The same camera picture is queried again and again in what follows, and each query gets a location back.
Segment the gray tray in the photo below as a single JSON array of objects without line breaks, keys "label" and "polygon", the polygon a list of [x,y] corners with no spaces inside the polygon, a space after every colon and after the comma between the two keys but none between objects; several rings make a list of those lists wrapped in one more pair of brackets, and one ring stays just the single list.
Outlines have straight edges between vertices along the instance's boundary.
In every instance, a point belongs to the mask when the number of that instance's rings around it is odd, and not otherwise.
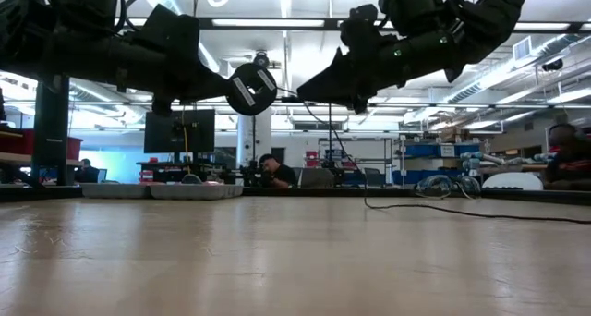
[{"label": "gray tray", "polygon": [[143,185],[82,183],[80,186],[86,198],[136,200],[150,197],[150,189]]},{"label": "gray tray", "polygon": [[161,185],[150,186],[151,195],[158,200],[216,201],[242,196],[242,186],[219,185]]}]

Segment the black pillar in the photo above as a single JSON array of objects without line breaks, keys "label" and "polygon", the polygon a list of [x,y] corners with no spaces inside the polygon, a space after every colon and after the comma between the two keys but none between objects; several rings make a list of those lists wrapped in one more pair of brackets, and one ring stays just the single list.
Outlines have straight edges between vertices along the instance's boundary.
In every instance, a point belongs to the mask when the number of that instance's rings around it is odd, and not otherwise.
[{"label": "black pillar", "polygon": [[69,184],[66,164],[68,106],[68,77],[55,76],[51,86],[39,83],[31,165],[31,177],[35,180],[39,180],[40,168],[47,167],[57,169],[58,186]]}]

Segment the blue wall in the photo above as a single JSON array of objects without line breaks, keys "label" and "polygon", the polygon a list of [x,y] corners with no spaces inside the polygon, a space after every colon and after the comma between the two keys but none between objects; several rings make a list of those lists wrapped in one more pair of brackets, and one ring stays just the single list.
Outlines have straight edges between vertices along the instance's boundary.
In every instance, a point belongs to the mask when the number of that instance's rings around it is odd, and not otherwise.
[{"label": "blue wall", "polygon": [[151,157],[165,161],[167,154],[145,154],[142,147],[127,148],[85,148],[80,159],[90,159],[92,166],[107,170],[107,179],[120,183],[138,183],[139,165]]}]

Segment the wooden floor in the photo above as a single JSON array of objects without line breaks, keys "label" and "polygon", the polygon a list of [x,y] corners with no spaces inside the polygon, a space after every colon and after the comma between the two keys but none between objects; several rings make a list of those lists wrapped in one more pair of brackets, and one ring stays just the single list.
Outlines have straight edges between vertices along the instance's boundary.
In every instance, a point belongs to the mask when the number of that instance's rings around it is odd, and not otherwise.
[{"label": "wooden floor", "polygon": [[[429,202],[591,218],[591,207]],[[361,199],[0,204],[0,315],[588,316],[591,226]]]}]

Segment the support column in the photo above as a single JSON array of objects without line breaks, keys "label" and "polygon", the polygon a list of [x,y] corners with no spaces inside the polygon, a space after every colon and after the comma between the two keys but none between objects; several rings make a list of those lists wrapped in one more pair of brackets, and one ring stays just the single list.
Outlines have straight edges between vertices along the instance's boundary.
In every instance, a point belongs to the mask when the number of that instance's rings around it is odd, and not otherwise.
[{"label": "support column", "polygon": [[56,168],[57,185],[65,186],[71,184],[66,165],[69,78],[55,76],[52,85],[39,82],[37,87],[31,177],[38,181],[40,168]]},{"label": "support column", "polygon": [[271,153],[271,116],[271,108],[256,116],[238,116],[236,165],[246,166],[249,161]]}]

